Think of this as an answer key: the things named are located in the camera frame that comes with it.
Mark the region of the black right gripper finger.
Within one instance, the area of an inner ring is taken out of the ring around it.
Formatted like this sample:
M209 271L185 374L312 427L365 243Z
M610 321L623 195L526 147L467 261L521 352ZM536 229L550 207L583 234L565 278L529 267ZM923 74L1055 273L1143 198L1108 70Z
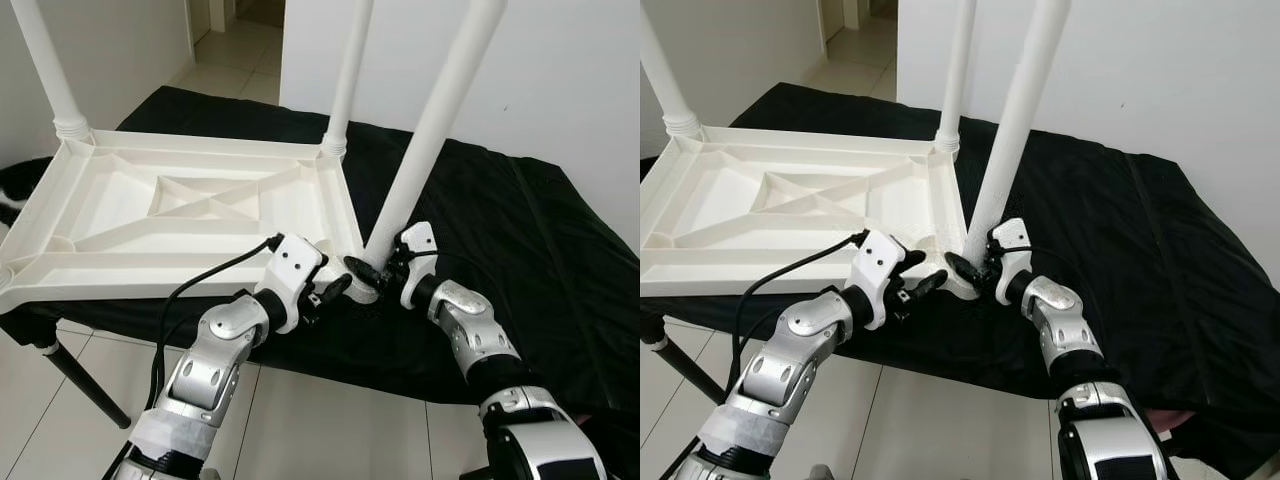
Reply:
M960 253L955 252L946 252L943 259L960 280L964 280L974 291L986 289L986 271L982 268L975 266Z
M381 293L385 289L385 278L376 270L372 265L365 262L362 259L355 256L344 256L343 264L346 268L370 289Z

